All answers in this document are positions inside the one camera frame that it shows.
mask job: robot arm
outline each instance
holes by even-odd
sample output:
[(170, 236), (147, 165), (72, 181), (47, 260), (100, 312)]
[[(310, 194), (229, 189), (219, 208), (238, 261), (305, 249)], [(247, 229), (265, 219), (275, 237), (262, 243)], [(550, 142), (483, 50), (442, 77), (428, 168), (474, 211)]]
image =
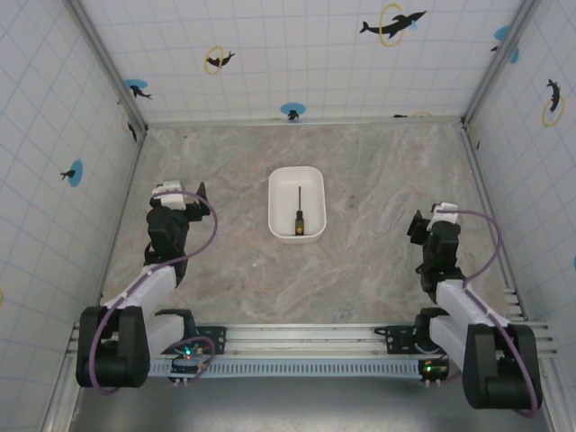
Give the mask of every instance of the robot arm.
[[(160, 184), (153, 195), (181, 191), (179, 182)], [(206, 199), (204, 184), (197, 195)], [(117, 302), (101, 340), (98, 342), (94, 369), (98, 382), (106, 387), (140, 387), (148, 377), (150, 358), (156, 357), (182, 339), (198, 336), (189, 310), (161, 310), (154, 314), (160, 300), (171, 293), (185, 276), (187, 261), (158, 265), (185, 257), (185, 242), (189, 223), (201, 221), (210, 214), (202, 202), (186, 204), (180, 193), (162, 195), (150, 200), (152, 210), (147, 215), (150, 243), (139, 276), (119, 295), (102, 306), (89, 307), (80, 317), (76, 380), (83, 387), (92, 387), (88, 358), (96, 329), (106, 312)], [(141, 282), (137, 290), (135, 284)]]
[(534, 333), (501, 317), (469, 284), (464, 286), (465, 277), (456, 266), (460, 227), (457, 213), (451, 210), (457, 211), (457, 206), (436, 205), (431, 220), (418, 211), (409, 227), (410, 241), (422, 246), (423, 263), (417, 268), (420, 284), (439, 306), (417, 316), (416, 343), (428, 352), (444, 349), (462, 371), (464, 394), (474, 408), (529, 409), (527, 383), (497, 322), (520, 354), (539, 408), (542, 387)]

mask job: yellow ring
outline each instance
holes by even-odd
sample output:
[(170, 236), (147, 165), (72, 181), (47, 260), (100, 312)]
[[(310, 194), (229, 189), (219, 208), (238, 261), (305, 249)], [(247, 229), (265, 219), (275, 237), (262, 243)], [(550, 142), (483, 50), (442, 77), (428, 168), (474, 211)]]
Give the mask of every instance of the yellow ring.
[(390, 3), (387, 4), (383, 9), (382, 9), (382, 13), (380, 14), (380, 26), (378, 27), (378, 32), (380, 33), (380, 43), (386, 47), (386, 48), (390, 48), (390, 47), (395, 47), (396, 45), (398, 45), (400, 42), (402, 42), (402, 37), (404, 36), (404, 30), (402, 30), (400, 32), (400, 38), (398, 40), (396, 40), (394, 43), (390, 44), (386, 41), (384, 41), (384, 39), (382, 38), (382, 21), (384, 19), (384, 14), (386, 14), (386, 11), (388, 9), (390, 9), (391, 7), (395, 7), (396, 9), (398, 9), (400, 12), (402, 12), (402, 8), (396, 4), (396, 3)]
[[(214, 72), (211, 72), (210, 70), (208, 70), (208, 58), (215, 50), (220, 50), (220, 64), (218, 65), (218, 68)], [(216, 75), (218, 72), (220, 72), (220, 69), (222, 67), (222, 61), (224, 61), (224, 48), (221, 47), (220, 45), (216, 45), (215, 47), (212, 47), (210, 51), (208, 51), (208, 54), (206, 54), (206, 59), (204, 60), (204, 70), (206, 71), (207, 74)]]
[(126, 115), (126, 112), (122, 113), (121, 126), (124, 133), (130, 132), (130, 130), (128, 129), (128, 116)]
[(549, 99), (548, 102), (546, 103), (546, 105), (544, 105), (544, 110), (542, 111), (542, 124), (546, 127), (546, 128), (552, 128), (553, 126), (556, 125), (557, 122), (560, 121), (560, 119), (562, 118), (562, 116), (564, 115), (564, 109), (566, 108), (566, 101), (564, 100), (563, 97), (559, 96), (560, 100), (562, 101), (562, 109), (560, 110), (560, 115), (558, 116), (558, 118), (556, 120), (554, 120), (552, 123), (546, 123), (546, 112), (548, 111), (548, 107), (550, 105), (552, 105), (552, 99)]

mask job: screwdriver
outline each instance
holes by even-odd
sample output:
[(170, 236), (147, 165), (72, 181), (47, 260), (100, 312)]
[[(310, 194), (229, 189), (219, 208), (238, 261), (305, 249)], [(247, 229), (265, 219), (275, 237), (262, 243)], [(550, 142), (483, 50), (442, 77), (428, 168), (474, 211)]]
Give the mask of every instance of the screwdriver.
[(296, 236), (304, 235), (304, 214), (302, 213), (302, 187), (298, 186), (298, 211), (296, 212)]

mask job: white tiled wall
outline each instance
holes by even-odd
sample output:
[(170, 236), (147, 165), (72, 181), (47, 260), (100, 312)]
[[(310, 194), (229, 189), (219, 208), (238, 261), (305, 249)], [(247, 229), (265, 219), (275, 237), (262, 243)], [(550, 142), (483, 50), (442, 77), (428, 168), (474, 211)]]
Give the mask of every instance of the white tiled wall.
[(96, 300), (137, 149), (116, 102), (61, 0), (0, 2), (0, 430), (40, 428)]
[[(377, 27), (390, 3), (84, 1), (122, 76), (148, 83), (152, 101), (137, 98), (148, 122), (285, 118), (286, 103), (305, 105), (310, 119), (463, 115), (500, 44), (494, 33), (521, 0), (401, 0), (384, 25), (426, 13), (387, 48), (359, 32), (363, 21)], [(208, 75), (215, 46), (235, 56)]]
[[(472, 135), (531, 319), (551, 323), (576, 386), (576, 3), (546, 0)], [(543, 111), (558, 83), (564, 114)], [(562, 102), (557, 110), (562, 109)], [(556, 120), (548, 113), (547, 123)]]

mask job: marble floor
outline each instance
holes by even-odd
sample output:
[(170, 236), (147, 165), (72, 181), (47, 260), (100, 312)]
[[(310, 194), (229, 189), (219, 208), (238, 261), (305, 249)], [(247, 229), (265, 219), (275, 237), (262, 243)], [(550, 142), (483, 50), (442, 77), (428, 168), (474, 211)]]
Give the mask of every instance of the marble floor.
[[(398, 122), (151, 130), (103, 298), (122, 291), (140, 271), (152, 189), (179, 179), (191, 191), (206, 183), (220, 228), (161, 307), (191, 309), (202, 323), (412, 321), (432, 304), (414, 273), (421, 249), (406, 236), (413, 214), (439, 201), (481, 209), (458, 127)], [(328, 226), (316, 243), (281, 244), (268, 229), (268, 177), (288, 166), (312, 166), (324, 175)], [(469, 216), (460, 223), (459, 263), (469, 275), (493, 249), (483, 220)], [(191, 224), (186, 249), (198, 248), (211, 229), (211, 218)], [(505, 310), (497, 265), (474, 289)]]

